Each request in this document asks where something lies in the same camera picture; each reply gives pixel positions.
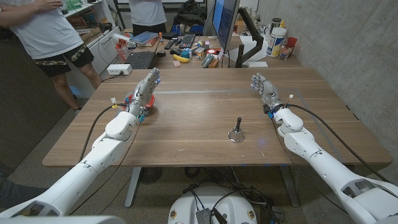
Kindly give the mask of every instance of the white robotic arm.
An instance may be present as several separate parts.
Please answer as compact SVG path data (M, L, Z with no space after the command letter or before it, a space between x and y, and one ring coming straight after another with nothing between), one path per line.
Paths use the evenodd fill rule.
M0 219L24 216L64 216L83 195L98 174L118 160L132 136L130 126L139 124L147 113L145 105L159 84L159 70L154 68L128 99L126 109L110 121L105 132L93 143L91 151L46 192L2 213Z
M252 76L252 81L270 117L281 124L278 133L284 138L286 147L314 168L357 224L372 224L397 216L398 187L351 172L315 142L302 119L281 102L269 80L257 74Z

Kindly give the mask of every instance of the banana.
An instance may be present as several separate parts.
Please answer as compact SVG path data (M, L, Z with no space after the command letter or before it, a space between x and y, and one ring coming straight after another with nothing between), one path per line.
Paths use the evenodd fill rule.
M178 56L178 55L173 55L173 58L175 59L175 60L179 60L180 62L189 62L189 58L183 58L183 57L180 57L180 56Z

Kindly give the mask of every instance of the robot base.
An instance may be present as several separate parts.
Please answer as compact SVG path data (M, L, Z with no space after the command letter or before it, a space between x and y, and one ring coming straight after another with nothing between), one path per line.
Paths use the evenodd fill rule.
M219 186L198 187L193 189L193 191L198 195L205 208L209 208L210 210L222 196L232 192L232 190L226 187ZM199 200L197 202L199 210L202 210L203 208ZM226 217L227 223L257 223L252 205L238 193L225 197L217 204L216 208L222 216ZM187 192L172 205L167 223L198 223L196 212L195 198L191 192ZM211 216L211 223L218 223L214 215Z

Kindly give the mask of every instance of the white t-shirt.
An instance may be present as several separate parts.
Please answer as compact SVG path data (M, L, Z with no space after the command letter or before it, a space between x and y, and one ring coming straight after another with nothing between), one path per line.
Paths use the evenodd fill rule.
M0 4L8 6L22 6L32 2L33 0L0 0ZM33 59L60 55L83 44L79 34L59 9L36 14L30 21L10 29Z
M161 0L129 0L129 6L131 22L135 25L154 26L167 22Z

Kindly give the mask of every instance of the electrical outlet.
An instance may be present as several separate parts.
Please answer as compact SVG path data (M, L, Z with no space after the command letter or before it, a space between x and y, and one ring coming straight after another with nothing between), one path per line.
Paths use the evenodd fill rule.
M132 68L130 64L112 64L109 65L107 71L110 75L119 75L120 72L123 72L122 75L130 75Z

